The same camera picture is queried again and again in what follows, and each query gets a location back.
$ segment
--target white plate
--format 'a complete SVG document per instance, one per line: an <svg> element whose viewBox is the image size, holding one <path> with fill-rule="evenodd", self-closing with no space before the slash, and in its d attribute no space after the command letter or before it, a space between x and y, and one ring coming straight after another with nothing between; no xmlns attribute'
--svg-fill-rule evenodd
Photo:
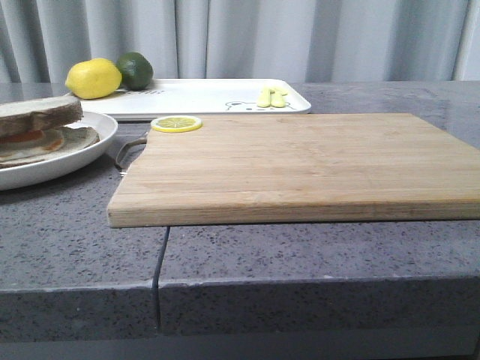
<svg viewBox="0 0 480 360"><path fill-rule="evenodd" d="M90 164L107 150L119 127L111 116L96 112L84 112L81 121L68 126L71 128L90 126L98 132L100 141L88 148L55 159L0 169L0 191L45 182Z"/></svg>
<svg viewBox="0 0 480 360"><path fill-rule="evenodd" d="M286 106L258 107L257 98L264 86L286 89ZM308 113L311 104L278 79L154 79L146 90L118 90L101 99L82 100L82 107L120 122L139 122L179 113Z"/></svg>

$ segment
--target printed cartoon design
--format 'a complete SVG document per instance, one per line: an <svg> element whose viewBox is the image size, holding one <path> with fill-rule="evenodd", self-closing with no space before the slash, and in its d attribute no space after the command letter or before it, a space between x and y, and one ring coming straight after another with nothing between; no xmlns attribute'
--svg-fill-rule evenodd
<svg viewBox="0 0 480 360"><path fill-rule="evenodd" d="M290 103L285 103L285 107L283 108L277 108L273 106L269 107L259 107L257 106L257 103L245 103L244 101L230 101L225 104L226 106L226 111L239 111L239 112L244 112L244 111L272 111L272 110L282 110L285 107L288 107L289 109L295 110L295 108L290 106Z"/></svg>

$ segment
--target sandwich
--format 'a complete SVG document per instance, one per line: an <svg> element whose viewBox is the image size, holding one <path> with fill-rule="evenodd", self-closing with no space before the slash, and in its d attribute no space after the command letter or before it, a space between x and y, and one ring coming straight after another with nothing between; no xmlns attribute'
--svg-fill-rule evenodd
<svg viewBox="0 0 480 360"><path fill-rule="evenodd" d="M83 116L74 96L0 105L0 169L72 154L99 141L92 127L72 128Z"/></svg>

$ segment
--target bread slice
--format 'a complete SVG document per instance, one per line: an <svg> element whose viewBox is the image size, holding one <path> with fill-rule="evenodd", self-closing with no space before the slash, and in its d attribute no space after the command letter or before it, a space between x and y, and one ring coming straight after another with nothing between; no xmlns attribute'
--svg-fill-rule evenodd
<svg viewBox="0 0 480 360"><path fill-rule="evenodd" d="M74 96L46 97L0 105L0 138L77 122L82 104Z"/></svg>
<svg viewBox="0 0 480 360"><path fill-rule="evenodd" d="M60 158L61 156L73 154L74 152L88 148L100 140L97 131L92 127L78 127L76 129L60 127L57 131L61 132L64 140L64 144L60 149L47 152L46 154L23 157L16 160L0 161L0 169Z"/></svg>

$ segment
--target gray countertop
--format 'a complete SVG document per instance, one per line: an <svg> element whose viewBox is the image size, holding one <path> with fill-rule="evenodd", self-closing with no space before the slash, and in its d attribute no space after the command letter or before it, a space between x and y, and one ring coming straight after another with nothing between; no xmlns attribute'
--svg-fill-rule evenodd
<svg viewBox="0 0 480 360"><path fill-rule="evenodd" d="M480 82L292 86L312 113L412 113L480 148ZM1 84L0 102L64 93ZM105 212L113 156L146 128L120 124L85 168L0 193L0 341L438 326L478 337L479 220L176 226L152 283L166 229L111 229Z"/></svg>

